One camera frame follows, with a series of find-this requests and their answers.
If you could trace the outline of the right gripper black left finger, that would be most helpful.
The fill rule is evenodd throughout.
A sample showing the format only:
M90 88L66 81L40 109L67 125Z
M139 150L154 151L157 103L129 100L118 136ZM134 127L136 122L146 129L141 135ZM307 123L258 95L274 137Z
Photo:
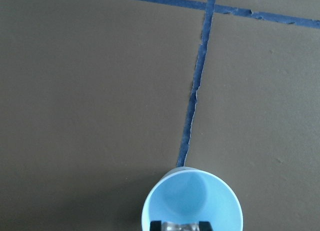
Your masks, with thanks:
M153 220L150 222L149 231L161 231L162 230L162 221Z

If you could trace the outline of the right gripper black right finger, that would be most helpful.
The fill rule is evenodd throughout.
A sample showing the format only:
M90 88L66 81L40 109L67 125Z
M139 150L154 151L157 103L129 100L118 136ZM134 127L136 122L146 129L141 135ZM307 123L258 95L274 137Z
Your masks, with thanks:
M212 226L209 221L200 221L199 222L200 231L212 231Z

